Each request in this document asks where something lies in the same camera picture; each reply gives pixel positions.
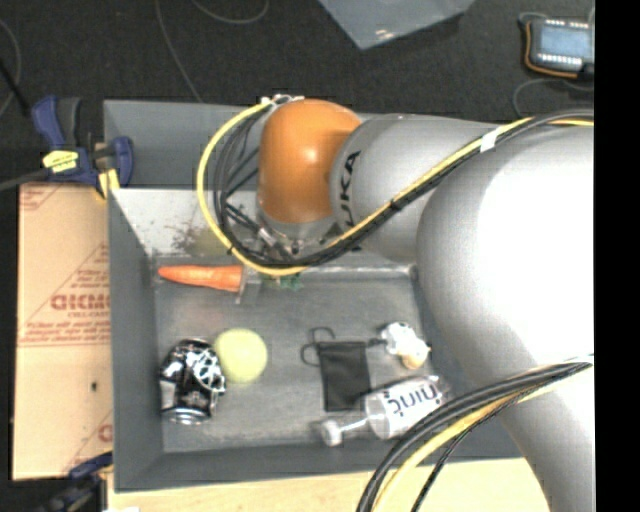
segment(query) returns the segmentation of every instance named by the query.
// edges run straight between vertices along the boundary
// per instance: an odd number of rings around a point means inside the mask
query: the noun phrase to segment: orange carrot
[[[164,279],[192,286],[208,286],[216,290],[237,292],[242,280],[242,265],[206,267],[201,265],[174,265],[160,267],[158,274]]]

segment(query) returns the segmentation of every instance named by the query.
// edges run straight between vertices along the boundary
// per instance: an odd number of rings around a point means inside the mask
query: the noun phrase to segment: yellow ball
[[[222,372],[230,382],[247,383],[257,379],[267,366],[267,346],[249,329],[229,329],[214,342]]]

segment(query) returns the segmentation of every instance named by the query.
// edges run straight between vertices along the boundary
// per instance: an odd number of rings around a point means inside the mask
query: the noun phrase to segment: bottle cap
[[[342,444],[342,429],[336,420],[325,420],[320,424],[320,434],[327,446]]]

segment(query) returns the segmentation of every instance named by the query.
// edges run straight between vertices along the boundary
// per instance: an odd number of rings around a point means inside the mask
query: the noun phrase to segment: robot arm
[[[506,127],[359,122],[305,101],[280,105],[264,129],[255,231],[266,254],[252,257],[223,230],[242,261],[288,275],[361,245],[415,262],[444,339],[478,385],[594,352],[592,114],[575,114],[580,126],[555,124],[568,114]],[[290,122],[269,127],[289,109]],[[505,416],[554,512],[595,509],[594,395],[588,372]]]

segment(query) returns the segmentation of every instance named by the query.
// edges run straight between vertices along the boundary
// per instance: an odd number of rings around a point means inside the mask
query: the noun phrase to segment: black floor
[[[264,0],[202,0],[228,16]],[[592,0],[477,0],[468,12],[384,46],[359,50],[317,0],[271,0],[256,23],[229,25],[189,1],[159,0],[167,34],[205,102],[248,105],[278,92],[322,97],[362,112],[428,113],[478,121],[517,117],[516,87],[539,78],[522,64],[522,12],[586,19]],[[79,134],[102,135],[105,98],[196,101],[163,39],[153,1],[3,0],[0,21],[22,58],[27,102],[79,96]],[[0,24],[0,59],[13,74],[12,40]],[[0,77],[0,109],[9,89]],[[562,84],[523,90],[521,109],[542,113],[591,105],[592,93]],[[13,101],[0,116],[0,181],[38,167],[46,149]],[[0,511],[25,510],[64,482],[10,483],[15,350],[16,194],[0,192]]]

